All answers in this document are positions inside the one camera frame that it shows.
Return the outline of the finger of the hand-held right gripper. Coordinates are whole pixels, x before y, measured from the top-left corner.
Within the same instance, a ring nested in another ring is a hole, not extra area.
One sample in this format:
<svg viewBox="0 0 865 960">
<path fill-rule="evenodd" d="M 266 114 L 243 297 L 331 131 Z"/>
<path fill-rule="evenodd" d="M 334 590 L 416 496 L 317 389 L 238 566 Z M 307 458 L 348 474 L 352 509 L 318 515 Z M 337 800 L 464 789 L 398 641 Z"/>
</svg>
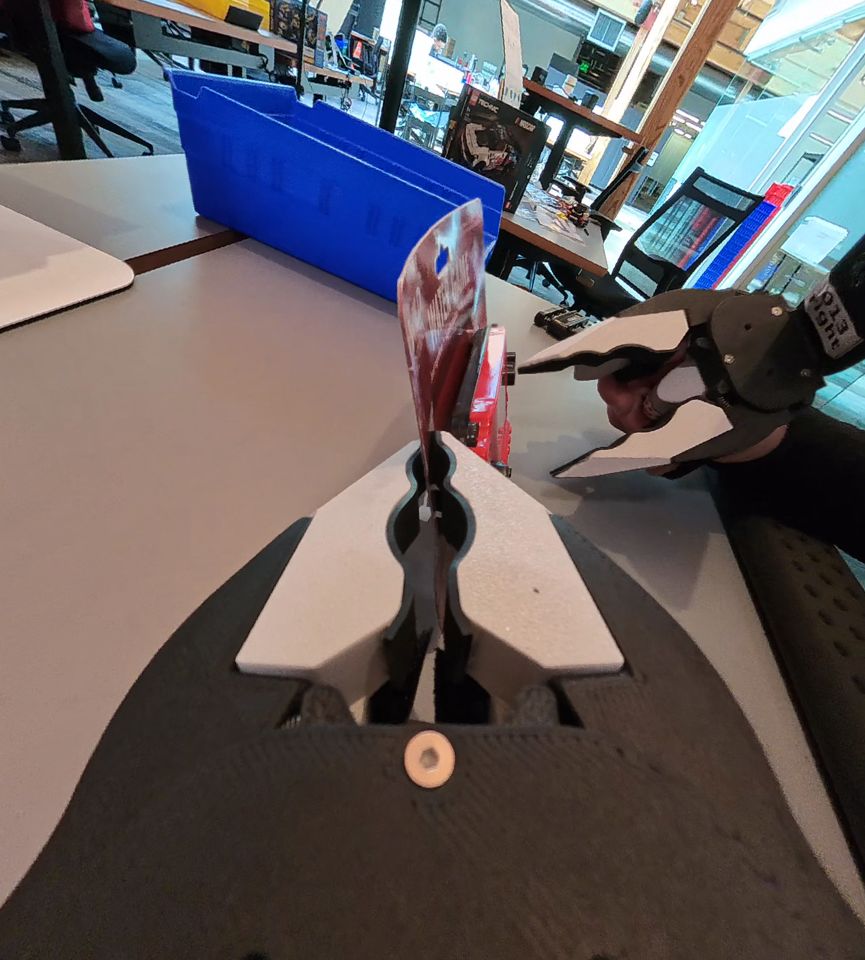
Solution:
<svg viewBox="0 0 865 960">
<path fill-rule="evenodd" d="M 583 479 L 625 474 L 679 463 L 679 458 L 732 430 L 726 411 L 702 399 L 677 407 L 648 430 L 625 435 L 553 469 L 556 479 Z"/>
<path fill-rule="evenodd" d="M 661 368 L 690 331 L 684 310 L 602 320 L 545 347 L 517 366 L 519 375 L 571 369 L 578 381 L 631 371 L 633 378 Z"/>
</svg>

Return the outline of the tan cardboard panel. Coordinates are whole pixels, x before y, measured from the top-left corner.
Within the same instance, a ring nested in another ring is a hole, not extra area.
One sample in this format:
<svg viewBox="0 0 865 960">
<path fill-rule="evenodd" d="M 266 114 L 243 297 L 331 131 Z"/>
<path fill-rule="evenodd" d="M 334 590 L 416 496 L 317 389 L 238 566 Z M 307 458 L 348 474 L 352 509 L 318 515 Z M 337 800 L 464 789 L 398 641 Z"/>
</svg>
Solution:
<svg viewBox="0 0 865 960">
<path fill-rule="evenodd" d="M 501 0 L 499 5 L 503 50 L 503 72 L 499 85 L 501 102 L 519 109 L 524 92 L 524 61 L 520 17 L 511 3 Z"/>
</svg>

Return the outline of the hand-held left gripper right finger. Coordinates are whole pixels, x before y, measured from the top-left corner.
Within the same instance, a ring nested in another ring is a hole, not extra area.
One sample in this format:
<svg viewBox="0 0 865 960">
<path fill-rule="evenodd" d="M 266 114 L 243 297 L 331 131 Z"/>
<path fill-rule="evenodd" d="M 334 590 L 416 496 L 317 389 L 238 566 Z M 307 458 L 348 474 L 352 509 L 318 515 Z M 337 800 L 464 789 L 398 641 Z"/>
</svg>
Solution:
<svg viewBox="0 0 865 960">
<path fill-rule="evenodd" d="M 436 720 L 621 672 L 624 656 L 563 539 L 575 533 L 448 433 L 436 433 Z"/>
</svg>

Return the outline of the small black device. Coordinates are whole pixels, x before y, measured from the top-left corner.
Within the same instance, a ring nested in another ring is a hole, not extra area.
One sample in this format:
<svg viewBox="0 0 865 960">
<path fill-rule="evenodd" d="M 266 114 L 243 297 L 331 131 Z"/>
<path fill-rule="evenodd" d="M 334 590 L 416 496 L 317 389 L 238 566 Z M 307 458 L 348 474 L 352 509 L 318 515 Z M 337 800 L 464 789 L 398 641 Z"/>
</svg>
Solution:
<svg viewBox="0 0 865 960">
<path fill-rule="evenodd" d="M 533 318 L 535 327 L 546 331 L 554 340 L 561 341 L 588 329 L 599 321 L 581 310 L 569 306 L 553 306 L 538 311 Z"/>
</svg>

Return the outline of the yellow plastic bin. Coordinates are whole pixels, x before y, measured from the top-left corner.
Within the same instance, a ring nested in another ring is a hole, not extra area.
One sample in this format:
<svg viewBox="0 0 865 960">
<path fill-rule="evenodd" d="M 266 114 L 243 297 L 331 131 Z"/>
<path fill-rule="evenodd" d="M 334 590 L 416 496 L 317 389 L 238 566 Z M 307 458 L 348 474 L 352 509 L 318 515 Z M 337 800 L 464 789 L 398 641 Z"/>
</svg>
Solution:
<svg viewBox="0 0 865 960">
<path fill-rule="evenodd" d="M 270 30 L 270 1 L 182 1 L 216 20 L 248 31 Z"/>
</svg>

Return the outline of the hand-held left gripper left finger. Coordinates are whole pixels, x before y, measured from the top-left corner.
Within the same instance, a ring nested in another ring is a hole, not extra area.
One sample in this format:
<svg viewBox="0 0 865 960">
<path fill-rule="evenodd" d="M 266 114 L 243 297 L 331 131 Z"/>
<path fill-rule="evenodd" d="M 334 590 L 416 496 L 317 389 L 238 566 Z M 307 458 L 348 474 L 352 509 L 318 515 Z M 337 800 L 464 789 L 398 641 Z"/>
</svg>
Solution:
<svg viewBox="0 0 865 960">
<path fill-rule="evenodd" d="M 426 494 L 415 441 L 321 506 L 236 654 L 238 671 L 334 689 L 364 701 L 372 723 L 407 721 L 431 634 L 410 558 Z"/>
</svg>

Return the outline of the blue plastic bin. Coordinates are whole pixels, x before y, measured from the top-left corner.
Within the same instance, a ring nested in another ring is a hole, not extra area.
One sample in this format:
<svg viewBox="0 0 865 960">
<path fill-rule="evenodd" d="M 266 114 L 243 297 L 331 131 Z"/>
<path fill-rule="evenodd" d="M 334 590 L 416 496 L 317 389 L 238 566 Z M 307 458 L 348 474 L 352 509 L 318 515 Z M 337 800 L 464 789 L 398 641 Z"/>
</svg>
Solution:
<svg viewBox="0 0 865 960">
<path fill-rule="evenodd" d="M 389 301 L 419 240 L 471 200 L 491 255 L 498 183 L 288 85 L 166 75 L 199 215 Z"/>
</svg>

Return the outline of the red handheld toy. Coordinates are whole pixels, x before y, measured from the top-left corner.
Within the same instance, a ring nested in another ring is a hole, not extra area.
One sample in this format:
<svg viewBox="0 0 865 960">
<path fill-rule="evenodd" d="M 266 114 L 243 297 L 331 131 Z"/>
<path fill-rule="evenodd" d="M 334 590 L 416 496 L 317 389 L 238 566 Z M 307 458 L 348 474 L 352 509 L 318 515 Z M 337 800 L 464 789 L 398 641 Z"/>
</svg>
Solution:
<svg viewBox="0 0 865 960">
<path fill-rule="evenodd" d="M 507 330 L 487 319 L 486 241 L 475 199 L 435 223 L 398 279 L 397 306 L 412 390 L 418 448 L 403 464 L 409 483 L 391 511 L 387 540 L 402 561 L 422 523 L 439 537 L 432 589 L 443 640 L 455 658 L 508 654 L 511 574 L 502 508 L 507 494 L 489 472 L 511 475 L 509 390 L 515 353 Z"/>
</svg>

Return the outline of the wooden post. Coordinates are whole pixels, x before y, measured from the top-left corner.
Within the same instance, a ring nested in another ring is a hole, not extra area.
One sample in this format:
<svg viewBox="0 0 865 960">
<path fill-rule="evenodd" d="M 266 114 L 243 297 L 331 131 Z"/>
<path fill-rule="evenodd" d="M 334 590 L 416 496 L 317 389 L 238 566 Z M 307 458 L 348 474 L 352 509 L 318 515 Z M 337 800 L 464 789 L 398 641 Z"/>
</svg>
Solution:
<svg viewBox="0 0 865 960">
<path fill-rule="evenodd" d="M 622 125 L 656 51 L 664 41 L 682 2 L 653 2 L 655 12 L 643 20 L 631 51 L 618 69 L 606 95 L 601 117 Z M 690 26 L 675 56 L 651 95 L 632 137 L 634 146 L 654 150 L 686 93 L 692 87 L 737 7 L 736 1 L 691 2 L 695 7 Z"/>
</svg>

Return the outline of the person's right forearm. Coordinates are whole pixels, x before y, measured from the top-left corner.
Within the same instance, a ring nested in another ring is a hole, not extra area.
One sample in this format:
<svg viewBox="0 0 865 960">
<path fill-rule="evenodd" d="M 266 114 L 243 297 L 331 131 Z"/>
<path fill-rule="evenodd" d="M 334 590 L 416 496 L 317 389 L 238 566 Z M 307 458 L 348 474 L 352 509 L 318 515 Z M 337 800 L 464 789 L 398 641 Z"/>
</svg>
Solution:
<svg viewBox="0 0 865 960">
<path fill-rule="evenodd" d="M 865 430 L 810 409 L 767 453 L 714 462 L 739 510 L 771 518 L 865 564 Z"/>
</svg>

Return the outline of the black pole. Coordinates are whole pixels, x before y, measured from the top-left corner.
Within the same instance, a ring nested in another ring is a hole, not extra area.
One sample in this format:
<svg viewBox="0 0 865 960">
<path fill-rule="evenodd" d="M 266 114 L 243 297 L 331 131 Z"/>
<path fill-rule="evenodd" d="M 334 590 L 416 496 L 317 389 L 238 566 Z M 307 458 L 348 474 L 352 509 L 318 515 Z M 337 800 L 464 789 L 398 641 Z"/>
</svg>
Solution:
<svg viewBox="0 0 865 960">
<path fill-rule="evenodd" d="M 402 1 L 391 58 L 387 63 L 385 86 L 378 116 L 378 126 L 394 134 L 403 100 L 408 65 L 422 1 Z"/>
</svg>

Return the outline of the black mesh back chair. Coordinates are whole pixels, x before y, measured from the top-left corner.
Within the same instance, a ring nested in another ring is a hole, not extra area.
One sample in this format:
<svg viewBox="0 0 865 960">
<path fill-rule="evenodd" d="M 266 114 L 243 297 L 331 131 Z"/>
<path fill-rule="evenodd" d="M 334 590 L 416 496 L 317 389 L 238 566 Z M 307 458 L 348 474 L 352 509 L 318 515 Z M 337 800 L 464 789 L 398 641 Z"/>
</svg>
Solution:
<svg viewBox="0 0 865 960">
<path fill-rule="evenodd" d="M 682 288 L 763 200 L 696 168 L 621 250 L 609 276 L 618 294 L 641 302 Z"/>
</svg>

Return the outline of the long wooden desk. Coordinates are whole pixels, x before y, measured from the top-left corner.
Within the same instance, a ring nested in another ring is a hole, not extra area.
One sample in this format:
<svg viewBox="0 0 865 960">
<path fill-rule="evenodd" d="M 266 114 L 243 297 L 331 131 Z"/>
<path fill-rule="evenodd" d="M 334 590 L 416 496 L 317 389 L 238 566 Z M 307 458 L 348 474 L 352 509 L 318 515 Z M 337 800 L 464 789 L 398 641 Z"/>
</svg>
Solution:
<svg viewBox="0 0 865 960">
<path fill-rule="evenodd" d="M 255 43 L 263 47 L 282 51 L 285 54 L 296 54 L 296 43 L 282 39 L 269 30 L 258 28 L 247 29 L 211 16 L 197 8 L 173 1 L 107 1 L 107 4 L 133 14 L 142 14 L 159 20 L 181 23 L 187 27 L 221 34 L 243 42 Z"/>
</svg>

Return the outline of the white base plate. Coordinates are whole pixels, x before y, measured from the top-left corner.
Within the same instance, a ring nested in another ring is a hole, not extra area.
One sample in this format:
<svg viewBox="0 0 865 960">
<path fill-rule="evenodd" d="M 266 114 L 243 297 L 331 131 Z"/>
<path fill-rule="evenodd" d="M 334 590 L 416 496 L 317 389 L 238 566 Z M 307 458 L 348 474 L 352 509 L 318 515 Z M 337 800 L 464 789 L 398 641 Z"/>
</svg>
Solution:
<svg viewBox="0 0 865 960">
<path fill-rule="evenodd" d="M 129 288 L 124 261 L 0 205 L 0 333 Z"/>
</svg>

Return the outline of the wooden side table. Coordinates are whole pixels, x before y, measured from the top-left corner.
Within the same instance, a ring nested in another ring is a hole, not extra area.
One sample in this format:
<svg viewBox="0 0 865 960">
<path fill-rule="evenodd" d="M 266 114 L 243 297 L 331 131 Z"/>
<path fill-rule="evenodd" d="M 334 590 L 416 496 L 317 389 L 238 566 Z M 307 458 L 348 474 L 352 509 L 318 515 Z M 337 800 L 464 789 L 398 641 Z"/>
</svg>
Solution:
<svg viewBox="0 0 865 960">
<path fill-rule="evenodd" d="M 592 220 L 567 235 L 542 222 L 504 212 L 490 262 L 494 273 L 506 280 L 518 258 L 528 262 L 554 261 L 603 277 L 609 274 L 602 226 Z"/>
</svg>

